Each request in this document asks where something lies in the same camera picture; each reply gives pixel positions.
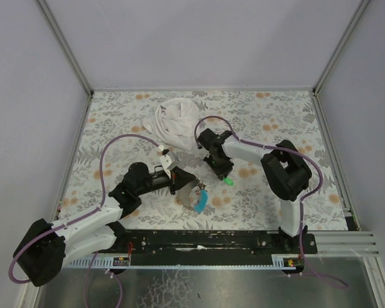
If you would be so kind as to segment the green tagged key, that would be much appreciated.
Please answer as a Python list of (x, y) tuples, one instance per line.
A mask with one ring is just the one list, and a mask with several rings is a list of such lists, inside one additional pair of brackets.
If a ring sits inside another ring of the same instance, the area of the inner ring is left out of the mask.
[(233, 186), (234, 185), (234, 182), (232, 179), (230, 179), (229, 177), (226, 177), (223, 179), (224, 183), (226, 183), (228, 186)]

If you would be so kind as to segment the blue key tag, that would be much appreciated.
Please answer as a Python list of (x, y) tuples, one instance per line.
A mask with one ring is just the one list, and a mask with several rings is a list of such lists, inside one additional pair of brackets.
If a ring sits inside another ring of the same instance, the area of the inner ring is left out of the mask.
[(198, 213), (201, 214), (208, 202), (208, 192), (205, 189), (200, 190), (199, 198), (197, 204), (194, 206), (194, 210)]

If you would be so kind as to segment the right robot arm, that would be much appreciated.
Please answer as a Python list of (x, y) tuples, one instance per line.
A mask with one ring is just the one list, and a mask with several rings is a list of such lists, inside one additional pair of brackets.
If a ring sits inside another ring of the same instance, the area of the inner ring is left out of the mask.
[(238, 139), (231, 131), (216, 134), (209, 128), (199, 134), (196, 142), (209, 152), (204, 161), (220, 180), (232, 172), (234, 158), (260, 166), (270, 189), (280, 200), (280, 230), (289, 237), (299, 235), (303, 215), (296, 201), (309, 187), (312, 172), (292, 142), (260, 145)]

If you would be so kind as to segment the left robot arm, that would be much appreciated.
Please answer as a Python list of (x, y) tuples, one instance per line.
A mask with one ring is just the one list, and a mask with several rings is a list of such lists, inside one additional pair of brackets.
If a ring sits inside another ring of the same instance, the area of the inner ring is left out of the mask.
[(60, 221), (35, 221), (14, 251), (13, 259), (28, 282), (43, 286), (70, 262), (113, 247), (125, 233), (119, 220), (141, 205), (143, 194), (167, 188), (188, 205), (190, 193), (198, 184), (195, 175), (178, 166), (171, 170), (159, 166), (150, 172), (146, 164), (133, 163), (101, 206)]

